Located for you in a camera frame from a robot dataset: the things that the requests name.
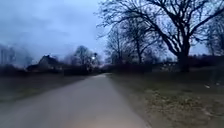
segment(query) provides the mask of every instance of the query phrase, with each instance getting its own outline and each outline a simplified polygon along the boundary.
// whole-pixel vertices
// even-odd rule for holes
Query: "light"
[[[95,56],[93,56],[93,57],[92,57],[92,60],[95,60],[95,59],[96,59],[96,57],[95,57]]]

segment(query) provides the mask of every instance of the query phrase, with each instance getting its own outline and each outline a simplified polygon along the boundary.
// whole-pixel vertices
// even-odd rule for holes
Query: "asphalt road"
[[[149,128],[106,75],[0,104],[0,128]]]

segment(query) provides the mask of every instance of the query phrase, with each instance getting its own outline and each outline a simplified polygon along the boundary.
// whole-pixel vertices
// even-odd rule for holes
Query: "field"
[[[34,75],[29,77],[1,77],[0,102],[18,100],[69,85],[84,76]]]
[[[111,74],[110,78],[153,128],[224,126],[224,79],[220,72]]]

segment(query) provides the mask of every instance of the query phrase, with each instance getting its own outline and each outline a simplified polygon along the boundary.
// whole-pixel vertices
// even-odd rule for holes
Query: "house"
[[[29,72],[46,72],[46,71],[60,72],[62,70],[63,70],[63,64],[58,62],[55,58],[50,57],[49,55],[43,56],[38,64],[27,67],[27,71]]]

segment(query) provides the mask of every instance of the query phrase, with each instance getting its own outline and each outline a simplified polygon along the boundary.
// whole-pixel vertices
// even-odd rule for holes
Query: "cloud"
[[[0,1],[0,43],[21,45],[40,58],[66,55],[78,45],[103,53],[96,40],[99,0]]]

